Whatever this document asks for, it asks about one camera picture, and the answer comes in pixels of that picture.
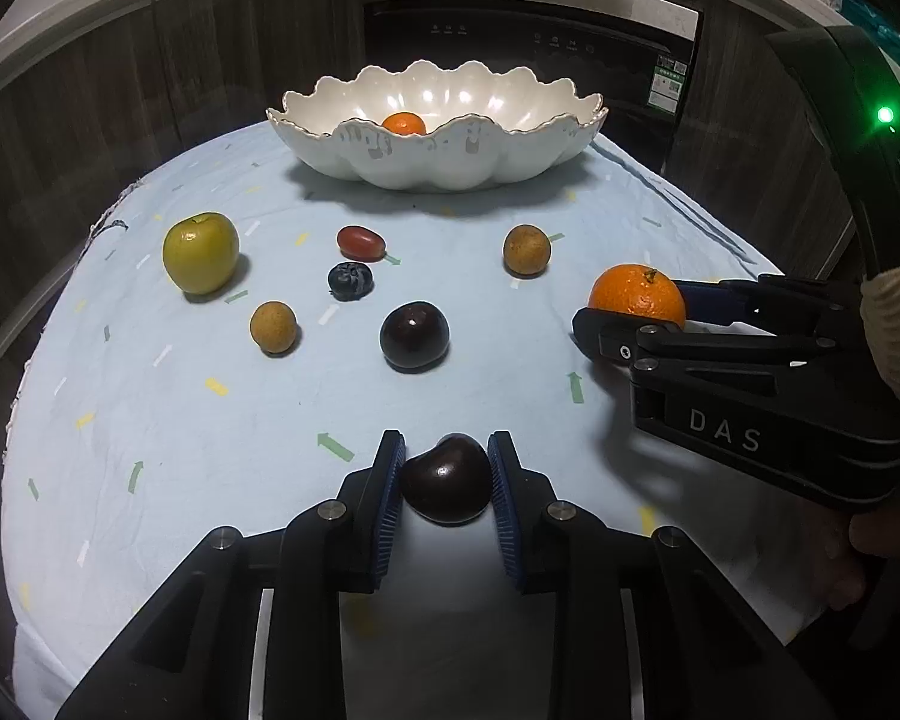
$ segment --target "light blue tablecloth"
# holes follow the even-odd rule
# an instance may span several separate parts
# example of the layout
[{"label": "light blue tablecloth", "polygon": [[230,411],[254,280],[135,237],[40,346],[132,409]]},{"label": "light blue tablecloth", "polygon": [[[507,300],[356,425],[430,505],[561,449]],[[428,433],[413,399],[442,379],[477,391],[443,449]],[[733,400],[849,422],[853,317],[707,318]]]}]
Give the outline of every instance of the light blue tablecloth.
[{"label": "light blue tablecloth", "polygon": [[[218,210],[244,266],[219,298],[170,283],[170,225]],[[8,432],[2,547],[19,620],[14,681],[48,718],[170,570],[211,528],[284,527],[368,466],[386,428],[408,455],[448,432],[509,430],[525,466],[608,526],[690,533],[780,636],[816,607],[791,557],[784,496],[631,427],[623,372],[594,367],[570,336],[609,266],[674,278],[775,271],[753,247],[605,138],[571,163],[475,194],[415,196],[325,178],[269,124],[192,149],[142,178],[93,240],[31,360]],[[538,225],[549,268],[516,281],[506,233]],[[338,304],[327,271],[338,229],[362,224],[396,262]],[[380,323],[409,300],[450,323],[452,348],[420,375],[388,367]],[[248,321],[293,307],[302,340],[271,359]],[[583,377],[583,403],[569,374]],[[346,463],[317,444],[327,433]],[[346,599],[353,718],[543,717],[550,609],[506,584],[492,516],[457,529],[405,507],[391,574]]]}]

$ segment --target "built-in oven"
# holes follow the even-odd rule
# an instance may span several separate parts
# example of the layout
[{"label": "built-in oven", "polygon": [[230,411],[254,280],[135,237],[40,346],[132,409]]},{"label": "built-in oven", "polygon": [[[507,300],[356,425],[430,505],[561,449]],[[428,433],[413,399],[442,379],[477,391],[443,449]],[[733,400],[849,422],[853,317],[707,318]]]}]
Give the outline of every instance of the built-in oven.
[{"label": "built-in oven", "polygon": [[607,137],[663,169],[677,129],[701,14],[665,0],[362,0],[368,64],[417,59],[453,68],[478,59],[501,73],[526,65],[600,92]]}]

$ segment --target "orange in bowl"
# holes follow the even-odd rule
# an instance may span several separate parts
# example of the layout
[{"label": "orange in bowl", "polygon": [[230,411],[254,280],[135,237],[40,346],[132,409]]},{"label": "orange in bowl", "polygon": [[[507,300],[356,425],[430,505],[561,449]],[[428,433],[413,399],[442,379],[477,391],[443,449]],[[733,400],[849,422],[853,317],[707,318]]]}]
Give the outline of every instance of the orange in bowl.
[{"label": "orange in bowl", "polygon": [[427,125],[415,113],[400,111],[384,119],[384,128],[396,135],[426,135]]},{"label": "orange in bowl", "polygon": [[593,284],[590,308],[666,319],[683,327],[687,309],[679,288],[660,271],[646,265],[617,265]]}]

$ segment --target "scalloped bowl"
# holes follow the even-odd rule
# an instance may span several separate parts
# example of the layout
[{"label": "scalloped bowl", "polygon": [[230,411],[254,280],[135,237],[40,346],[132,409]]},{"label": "scalloped bowl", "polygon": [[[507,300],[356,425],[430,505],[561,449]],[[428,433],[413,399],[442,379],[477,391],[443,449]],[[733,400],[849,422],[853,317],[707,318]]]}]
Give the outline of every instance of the scalloped bowl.
[{"label": "scalloped bowl", "polygon": [[[570,79],[542,83],[529,68],[492,73],[481,62],[442,70],[413,62],[365,67],[353,81],[324,76],[312,95],[287,92],[266,117],[301,161],[324,175],[383,189],[466,191],[539,175],[577,156],[600,131],[601,95],[577,97]],[[427,135],[376,122],[412,111]]]}]

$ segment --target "green apple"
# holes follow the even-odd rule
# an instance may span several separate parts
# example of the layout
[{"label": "green apple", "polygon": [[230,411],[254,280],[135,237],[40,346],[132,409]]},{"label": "green apple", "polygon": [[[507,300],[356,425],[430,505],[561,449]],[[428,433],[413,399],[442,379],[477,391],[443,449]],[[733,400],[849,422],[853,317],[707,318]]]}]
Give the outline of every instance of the green apple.
[{"label": "green apple", "polygon": [[173,283],[191,295],[207,295],[226,284],[239,255],[237,228],[216,212],[178,221],[163,239],[163,266]]}]

